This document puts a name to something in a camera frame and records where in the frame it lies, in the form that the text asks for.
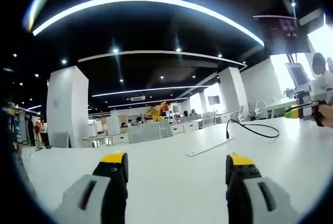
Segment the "black ceiling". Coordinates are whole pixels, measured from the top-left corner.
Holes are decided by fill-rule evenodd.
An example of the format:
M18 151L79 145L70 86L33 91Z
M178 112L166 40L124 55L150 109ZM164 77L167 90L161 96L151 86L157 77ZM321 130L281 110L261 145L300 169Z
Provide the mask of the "black ceiling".
M69 15L37 36L26 32L22 18L32 0L15 0L8 23L12 25L10 43L5 54L8 94L24 107L42 104L45 112L47 85L52 71L77 65L89 78L90 113L107 111L107 106L126 104L127 98L142 95L123 94L92 97L95 94L123 90L170 86L191 86L214 72L229 66L227 62L186 55L136 54L112 56L79 62L79 59L106 54L113 48L130 50L175 50L238 60L257 42L238 29L201 12L152 2L112 3ZM47 0L35 19L32 29L55 14L90 0ZM184 0L192 2L239 23L261 38L261 31L252 19L256 14L288 15L283 0ZM297 14L304 16L318 7L318 0L298 0ZM66 58L68 63L61 64ZM261 52L247 62L254 65L265 57ZM216 76L205 84L216 83ZM175 98L182 90L146 92L146 101Z

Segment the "white column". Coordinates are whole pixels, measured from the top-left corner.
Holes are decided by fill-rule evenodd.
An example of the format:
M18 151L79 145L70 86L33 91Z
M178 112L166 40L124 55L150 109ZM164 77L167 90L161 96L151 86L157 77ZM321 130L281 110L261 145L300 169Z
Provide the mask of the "white column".
M51 145L56 141L55 133L66 131L72 147L82 147L88 123L88 82L76 66L51 73L46 107Z
M244 117L249 113L248 100L244 89L243 80L237 68L229 67L219 73L220 90L227 111L238 111L239 106L244 106Z
M200 102L203 113L207 112L207 105L206 105L206 98L204 97L203 92L199 93L200 95Z

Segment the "monitor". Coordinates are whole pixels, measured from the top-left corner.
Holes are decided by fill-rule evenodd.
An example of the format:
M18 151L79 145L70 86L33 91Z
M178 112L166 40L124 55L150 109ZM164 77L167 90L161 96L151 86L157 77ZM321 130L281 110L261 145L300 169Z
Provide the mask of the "monitor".
M300 63L286 63L285 64L288 72L292 78L293 83L295 84L296 90L308 87L309 78Z

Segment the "white table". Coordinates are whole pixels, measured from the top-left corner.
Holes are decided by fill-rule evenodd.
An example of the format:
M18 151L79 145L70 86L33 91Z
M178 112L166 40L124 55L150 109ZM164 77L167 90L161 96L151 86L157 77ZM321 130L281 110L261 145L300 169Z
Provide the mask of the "white table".
M269 106L266 106L265 110L267 111L268 114L271 111L271 118L274 118L274 110L291 107L295 104L297 104L296 99L294 99L294 98L283 98L283 99L280 99L280 100L270 104Z
M84 174L91 174L109 153L129 156L126 224L228 223L225 159L236 152L251 158L262 176L282 186L299 213L317 201L333 172L333 130L311 121L274 118L251 123L280 130L273 141L230 124L236 137L213 150L187 157L186 152L220 142L225 124L160 140L99 149L23 148L22 159L42 206L54 210L62 193ZM263 134L274 132L255 127Z

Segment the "air vent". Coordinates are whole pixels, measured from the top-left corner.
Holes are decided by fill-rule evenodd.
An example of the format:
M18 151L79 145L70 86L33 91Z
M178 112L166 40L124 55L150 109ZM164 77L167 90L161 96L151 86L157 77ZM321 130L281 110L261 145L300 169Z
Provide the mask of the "air vent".
M145 99L146 99L146 96L130 98L131 101L142 101Z

